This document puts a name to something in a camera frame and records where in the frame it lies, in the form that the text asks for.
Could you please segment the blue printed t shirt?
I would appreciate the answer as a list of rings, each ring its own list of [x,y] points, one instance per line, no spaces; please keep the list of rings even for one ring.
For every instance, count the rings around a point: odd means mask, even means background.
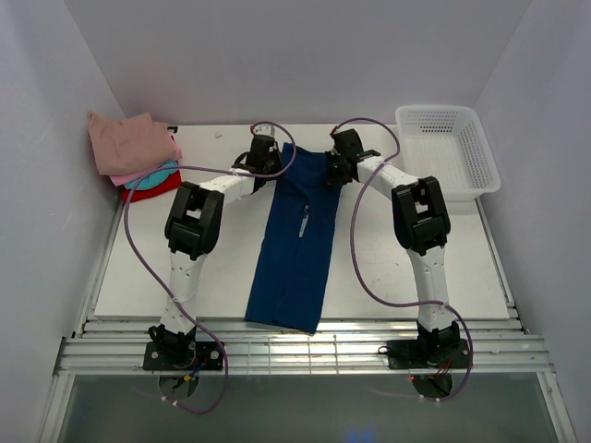
[[[245,321],[316,332],[332,259],[342,187],[327,184],[325,154],[285,142]]]

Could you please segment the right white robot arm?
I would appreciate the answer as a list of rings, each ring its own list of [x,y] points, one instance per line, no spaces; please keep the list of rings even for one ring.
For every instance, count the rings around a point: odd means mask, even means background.
[[[332,150],[326,153],[327,183],[363,185],[356,198],[349,228],[349,245],[356,277],[364,291],[376,302],[389,307],[417,307],[417,333],[413,341],[391,348],[392,355],[407,357],[428,366],[438,366],[459,349],[461,337],[454,311],[449,307],[444,268],[445,246],[451,221],[439,181],[417,178],[389,164],[375,150],[365,150],[354,129],[335,127]],[[363,281],[356,260],[355,228],[360,201],[373,188],[392,204],[393,229],[399,245],[409,256],[416,284],[415,302],[387,302],[374,294]]]

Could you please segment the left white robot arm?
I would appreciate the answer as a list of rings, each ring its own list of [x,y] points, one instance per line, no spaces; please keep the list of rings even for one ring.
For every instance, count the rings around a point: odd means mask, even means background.
[[[257,192],[282,170],[281,152],[271,135],[255,135],[250,150],[235,160],[232,173],[210,181],[184,182],[177,189],[164,235],[170,250],[169,287],[160,325],[149,329],[156,352],[175,368],[190,366],[196,357],[195,316],[199,278],[205,259],[216,246],[223,208]]]

